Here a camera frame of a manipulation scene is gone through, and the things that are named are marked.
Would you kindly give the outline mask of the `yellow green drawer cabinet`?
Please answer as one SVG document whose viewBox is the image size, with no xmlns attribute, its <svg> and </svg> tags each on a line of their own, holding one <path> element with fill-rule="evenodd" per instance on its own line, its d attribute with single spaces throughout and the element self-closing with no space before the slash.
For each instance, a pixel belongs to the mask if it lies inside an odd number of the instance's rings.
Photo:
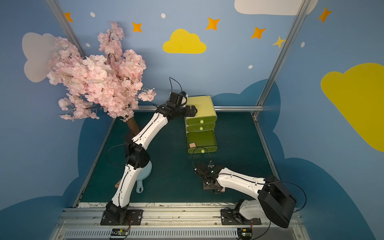
<svg viewBox="0 0 384 240">
<path fill-rule="evenodd" d="M 195 106 L 198 113 L 195 117 L 186 117 L 186 136 L 189 154 L 204 154 L 216 152 L 218 149 L 215 127 L 218 119 L 212 98 L 210 96 L 189 97 L 187 106 Z"/>
</svg>

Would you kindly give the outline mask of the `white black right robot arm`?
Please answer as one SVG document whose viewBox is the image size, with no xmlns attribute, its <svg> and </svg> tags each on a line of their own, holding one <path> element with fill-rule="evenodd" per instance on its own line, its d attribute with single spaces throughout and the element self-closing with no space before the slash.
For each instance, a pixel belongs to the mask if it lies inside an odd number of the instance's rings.
<svg viewBox="0 0 384 240">
<path fill-rule="evenodd" d="M 237 203 L 233 210 L 236 219 L 251 220 L 263 212 L 273 224 L 285 229 L 289 227 L 297 198 L 275 176 L 256 178 L 203 163 L 195 167 L 195 174 L 202 178 L 205 190 L 221 193 L 232 189 L 254 198 Z"/>
</svg>

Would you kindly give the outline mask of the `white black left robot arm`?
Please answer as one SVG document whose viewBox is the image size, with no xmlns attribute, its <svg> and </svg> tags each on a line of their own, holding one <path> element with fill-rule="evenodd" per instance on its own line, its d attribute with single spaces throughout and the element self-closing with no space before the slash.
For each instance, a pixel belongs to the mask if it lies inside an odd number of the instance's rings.
<svg viewBox="0 0 384 240">
<path fill-rule="evenodd" d="M 128 144 L 129 153 L 126 158 L 124 174 L 115 195 L 107 203 L 106 214 L 119 224 L 123 223 L 126 217 L 124 208 L 129 205 L 135 182 L 141 171 L 150 162 L 147 149 L 151 141 L 170 120 L 178 117 L 195 117 L 197 112 L 195 106 L 178 105 L 171 102 L 157 108 L 151 120 Z"/>
</svg>

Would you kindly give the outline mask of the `pink cherry blossom tree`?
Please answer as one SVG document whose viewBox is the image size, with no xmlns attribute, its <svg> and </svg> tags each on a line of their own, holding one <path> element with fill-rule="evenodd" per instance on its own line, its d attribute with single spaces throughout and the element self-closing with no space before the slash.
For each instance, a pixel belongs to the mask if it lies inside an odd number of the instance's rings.
<svg viewBox="0 0 384 240">
<path fill-rule="evenodd" d="M 62 84 L 68 90 L 58 102 L 64 111 L 62 119 L 98 119 L 101 109 L 111 118 L 127 123 L 134 135 L 139 133 L 134 110 L 139 101 L 153 101 L 156 92 L 143 87 L 146 63 L 134 50 L 123 51 L 124 38 L 123 28 L 112 22 L 106 33 L 98 35 L 101 54 L 85 57 L 68 39 L 55 39 L 58 51 L 48 63 L 47 77 L 50 84 Z"/>
</svg>

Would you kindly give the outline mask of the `right controller board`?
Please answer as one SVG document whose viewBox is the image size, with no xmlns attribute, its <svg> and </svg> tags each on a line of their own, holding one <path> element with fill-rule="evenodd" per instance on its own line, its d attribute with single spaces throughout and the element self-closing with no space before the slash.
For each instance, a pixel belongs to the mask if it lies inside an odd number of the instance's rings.
<svg viewBox="0 0 384 240">
<path fill-rule="evenodd" d="M 237 228 L 237 240 L 251 240 L 253 231 L 250 228 Z"/>
</svg>

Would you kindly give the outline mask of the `controller board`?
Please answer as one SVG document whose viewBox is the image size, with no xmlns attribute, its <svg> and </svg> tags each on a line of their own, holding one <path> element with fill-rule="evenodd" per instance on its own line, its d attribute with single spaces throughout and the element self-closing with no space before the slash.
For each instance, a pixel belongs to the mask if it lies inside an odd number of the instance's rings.
<svg viewBox="0 0 384 240">
<path fill-rule="evenodd" d="M 253 231 L 250 228 L 237 228 L 237 240 L 251 240 Z"/>
<path fill-rule="evenodd" d="M 109 239 L 110 240 L 125 240 L 130 235 L 130 229 L 112 229 Z"/>
</svg>

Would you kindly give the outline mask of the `left controller board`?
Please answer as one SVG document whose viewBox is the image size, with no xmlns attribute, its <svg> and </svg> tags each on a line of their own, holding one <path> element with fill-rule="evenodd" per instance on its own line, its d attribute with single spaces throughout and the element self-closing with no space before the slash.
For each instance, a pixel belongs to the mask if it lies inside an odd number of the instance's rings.
<svg viewBox="0 0 384 240">
<path fill-rule="evenodd" d="M 110 240 L 125 240 L 130 235 L 130 229 L 112 229 L 109 239 Z"/>
</svg>

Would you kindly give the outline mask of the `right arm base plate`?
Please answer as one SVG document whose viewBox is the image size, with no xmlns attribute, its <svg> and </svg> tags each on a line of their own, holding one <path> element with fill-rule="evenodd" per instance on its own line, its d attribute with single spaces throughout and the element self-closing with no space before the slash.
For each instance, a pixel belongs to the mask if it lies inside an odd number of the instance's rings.
<svg viewBox="0 0 384 240">
<path fill-rule="evenodd" d="M 243 217 L 240 213 L 237 213 L 230 208 L 221 209 L 220 215 L 221 215 L 221 223 L 223 226 L 262 225 L 260 218 L 248 220 L 245 217 Z"/>
</svg>

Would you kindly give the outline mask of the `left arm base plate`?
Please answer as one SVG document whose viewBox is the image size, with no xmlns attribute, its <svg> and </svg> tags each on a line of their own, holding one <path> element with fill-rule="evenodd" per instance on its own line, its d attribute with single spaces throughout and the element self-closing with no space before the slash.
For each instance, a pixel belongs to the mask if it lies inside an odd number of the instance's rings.
<svg viewBox="0 0 384 240">
<path fill-rule="evenodd" d="M 101 226 L 139 226 L 143 219 L 143 210 L 105 210 L 100 222 Z"/>
</svg>

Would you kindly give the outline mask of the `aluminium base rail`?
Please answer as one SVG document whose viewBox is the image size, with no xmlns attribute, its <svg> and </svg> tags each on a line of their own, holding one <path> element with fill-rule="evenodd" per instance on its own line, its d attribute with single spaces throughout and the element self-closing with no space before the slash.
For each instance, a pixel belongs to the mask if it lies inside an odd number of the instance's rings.
<svg viewBox="0 0 384 240">
<path fill-rule="evenodd" d="M 112 229 L 130 229 L 126 240 L 236 240 L 237 228 L 250 228 L 256 240 L 308 240 L 309 234 L 298 213 L 289 227 L 281 228 L 260 213 L 262 225 L 221 223 L 220 210 L 234 203 L 132 203 L 128 210 L 143 210 L 139 226 L 101 226 L 105 203 L 81 203 L 63 210 L 52 240 L 109 240 Z"/>
</svg>

